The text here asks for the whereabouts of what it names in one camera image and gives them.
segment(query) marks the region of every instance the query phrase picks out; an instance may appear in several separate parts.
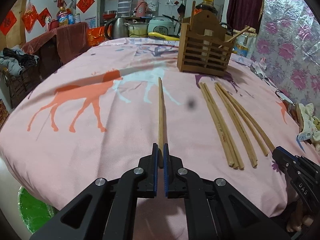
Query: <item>pink bedsheet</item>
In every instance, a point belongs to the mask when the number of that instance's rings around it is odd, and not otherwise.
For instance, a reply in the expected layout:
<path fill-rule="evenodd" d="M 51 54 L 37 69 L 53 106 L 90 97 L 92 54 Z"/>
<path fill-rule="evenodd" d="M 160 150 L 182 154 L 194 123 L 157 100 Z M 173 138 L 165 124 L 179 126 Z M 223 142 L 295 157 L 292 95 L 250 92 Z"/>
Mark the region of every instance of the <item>pink bedsheet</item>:
<path fill-rule="evenodd" d="M 116 179 L 137 166 L 157 142 L 161 77 L 170 154 L 202 178 L 225 178 L 267 216 L 280 214 L 288 198 L 292 200 L 284 174 L 247 129 L 258 157 L 257 168 L 252 168 L 215 81 L 254 117 L 275 146 L 319 163 L 313 146 L 302 143 L 300 148 L 299 127 L 275 88 L 249 68 L 230 61 L 224 79 L 180 73 L 178 45 L 150 39 L 107 41 L 52 74 L 19 104 L 0 132 L 2 158 L 13 176 L 33 196 L 61 209 L 96 178 Z M 200 79 L 230 127 L 244 171 L 227 165 L 197 86 Z M 162 178 L 160 171 L 155 199 L 138 201 L 134 239 L 188 239 L 183 200 L 164 197 Z"/>

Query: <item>floral wallpaper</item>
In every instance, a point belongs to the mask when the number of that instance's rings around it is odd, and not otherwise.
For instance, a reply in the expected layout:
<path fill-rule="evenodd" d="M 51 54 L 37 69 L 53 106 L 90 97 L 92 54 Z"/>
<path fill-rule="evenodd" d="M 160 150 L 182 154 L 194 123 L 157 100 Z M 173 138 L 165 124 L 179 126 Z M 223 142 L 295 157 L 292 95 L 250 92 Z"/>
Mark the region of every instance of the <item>floral wallpaper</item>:
<path fill-rule="evenodd" d="M 313 103 L 320 117 L 320 26 L 304 0 L 265 0 L 253 61 L 294 102 Z"/>

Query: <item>wooden chopstick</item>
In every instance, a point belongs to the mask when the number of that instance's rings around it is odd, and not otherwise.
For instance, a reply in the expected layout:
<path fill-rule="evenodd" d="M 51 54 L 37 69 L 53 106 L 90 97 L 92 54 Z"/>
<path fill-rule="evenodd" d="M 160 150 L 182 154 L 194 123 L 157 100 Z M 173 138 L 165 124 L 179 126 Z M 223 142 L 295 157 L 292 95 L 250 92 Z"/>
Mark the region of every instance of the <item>wooden chopstick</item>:
<path fill-rule="evenodd" d="M 163 87 L 161 78 L 158 78 L 159 82 L 159 131 L 158 131 L 158 166 L 159 168 L 163 168 L 163 106 L 164 106 L 164 97 L 163 97 Z"/>
<path fill-rule="evenodd" d="M 242 29 L 240 32 L 238 32 L 236 35 L 232 36 L 230 39 L 226 40 L 225 42 L 231 42 L 234 39 L 238 38 L 242 33 L 246 32 L 247 30 L 250 29 L 250 26 L 245 27 Z"/>
<path fill-rule="evenodd" d="M 233 106 L 235 107 L 235 109 L 238 111 L 238 113 L 241 115 L 241 117 L 244 119 L 245 123 L 248 125 L 248 127 L 250 128 L 252 134 L 254 135 L 255 139 L 257 140 L 257 142 L 259 143 L 263 153 L 265 156 L 268 155 L 268 152 L 266 151 L 262 141 L 260 140 L 259 136 L 256 134 L 255 130 L 253 129 L 252 125 L 250 124 L 250 122 L 253 124 L 253 126 L 257 129 L 258 133 L 261 135 L 262 139 L 264 140 L 264 142 L 266 143 L 267 147 L 269 148 L 269 150 L 271 152 L 273 152 L 273 150 L 275 149 L 274 145 L 272 144 L 271 140 L 269 139 L 269 137 L 265 134 L 265 132 L 262 130 L 262 128 L 260 127 L 260 125 L 258 125 L 258 123 L 254 120 L 254 118 L 238 103 L 238 101 L 236 101 L 230 94 L 228 94 L 228 92 L 219 84 L 217 83 L 217 85 L 219 86 L 219 88 L 222 90 L 222 92 L 226 95 L 226 97 L 229 99 L 229 101 L 233 104 Z"/>
<path fill-rule="evenodd" d="M 237 155 L 240 156 L 239 154 L 239 151 L 238 151 L 238 148 L 230 134 L 230 131 L 228 129 L 228 126 L 226 124 L 226 122 L 224 121 L 223 117 L 222 117 L 222 114 L 216 104 L 216 102 L 214 101 L 210 91 L 209 91 L 209 88 L 207 86 L 206 83 L 203 84 L 204 85 L 204 88 L 206 89 L 206 92 L 207 92 L 207 95 L 209 96 L 209 100 L 213 106 L 213 109 L 215 111 L 215 113 L 217 114 L 217 117 L 218 117 L 218 120 L 219 122 L 221 123 L 221 126 L 223 128 L 223 130 L 225 131 L 225 135 L 226 135 L 226 139 L 227 139 L 227 143 L 229 145 L 229 148 L 230 148 L 230 152 L 231 152 L 231 155 L 232 155 L 232 158 L 235 162 L 235 165 L 233 166 L 234 169 L 237 169 L 239 167 L 239 160 L 237 158 Z"/>
<path fill-rule="evenodd" d="M 222 147 L 223 147 L 223 150 L 224 150 L 224 153 L 226 155 L 226 158 L 227 158 L 227 162 L 228 162 L 228 165 L 230 167 L 233 167 L 235 162 L 233 160 L 233 157 L 231 155 L 231 149 L 229 148 L 229 145 L 227 143 L 227 139 L 226 139 L 226 136 L 225 136 L 225 133 L 224 133 L 224 130 L 222 129 L 222 126 L 221 126 L 221 123 L 219 122 L 219 119 L 213 109 L 213 106 L 209 100 L 209 96 L 207 95 L 207 92 L 206 92 L 206 89 L 204 87 L 204 85 L 202 83 L 199 83 L 199 86 L 200 86 L 200 89 L 201 89 L 201 92 L 203 94 L 203 97 L 207 103 L 207 106 L 208 106 L 208 109 L 209 109 L 209 112 L 211 114 L 211 117 L 213 119 L 213 122 L 217 128 L 217 131 L 218 131 L 218 134 L 219 134 L 219 137 L 220 137 L 220 141 L 222 143 Z"/>
<path fill-rule="evenodd" d="M 189 30 L 191 31 L 193 28 L 193 21 L 195 16 L 195 8 L 196 8 L 196 1 L 192 2 L 192 9 L 191 9 L 191 17 L 190 17 L 190 23 L 189 23 Z"/>
<path fill-rule="evenodd" d="M 257 166 L 257 161 L 255 160 L 255 158 L 253 157 L 254 155 L 252 155 L 252 153 L 254 153 L 254 149 L 253 146 L 251 144 L 251 141 L 249 140 L 248 134 L 246 132 L 246 130 L 244 129 L 242 122 L 240 121 L 238 115 L 236 114 L 236 111 L 234 110 L 234 108 L 232 107 L 232 105 L 229 103 L 227 97 L 224 95 L 224 93 L 221 91 L 221 89 L 217 86 L 217 84 L 215 85 L 215 88 L 221 98 L 221 100 L 223 101 L 223 104 L 225 105 L 241 139 L 242 142 L 244 144 L 245 149 L 247 150 L 249 159 L 251 161 L 251 165 L 252 167 L 256 167 Z M 237 156 L 238 160 L 239 160 L 239 168 L 241 169 L 241 164 L 244 167 L 244 164 L 242 162 L 242 159 L 239 156 Z"/>

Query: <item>red box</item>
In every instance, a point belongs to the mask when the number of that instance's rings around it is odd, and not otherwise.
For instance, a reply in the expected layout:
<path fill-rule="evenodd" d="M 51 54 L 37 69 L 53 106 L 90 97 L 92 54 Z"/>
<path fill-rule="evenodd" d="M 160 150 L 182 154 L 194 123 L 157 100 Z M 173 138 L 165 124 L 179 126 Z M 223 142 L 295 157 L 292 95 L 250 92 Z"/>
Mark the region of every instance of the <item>red box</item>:
<path fill-rule="evenodd" d="M 106 41 L 107 38 L 104 35 L 104 26 L 89 29 L 87 31 L 87 41 L 89 46 L 98 46 L 100 43 Z"/>

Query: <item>stainless steel kettle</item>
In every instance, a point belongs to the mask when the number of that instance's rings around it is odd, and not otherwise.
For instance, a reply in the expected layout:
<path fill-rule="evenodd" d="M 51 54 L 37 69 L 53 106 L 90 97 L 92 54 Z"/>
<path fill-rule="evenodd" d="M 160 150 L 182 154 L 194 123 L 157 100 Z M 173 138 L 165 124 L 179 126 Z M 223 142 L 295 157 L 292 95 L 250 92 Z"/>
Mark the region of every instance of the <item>stainless steel kettle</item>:
<path fill-rule="evenodd" d="M 118 38 L 125 38 L 129 37 L 129 28 L 124 25 L 126 23 L 125 18 L 114 18 L 107 22 L 106 26 L 104 27 L 104 34 L 107 39 L 113 40 Z M 112 24 L 111 29 L 111 37 L 108 35 L 108 28 Z"/>

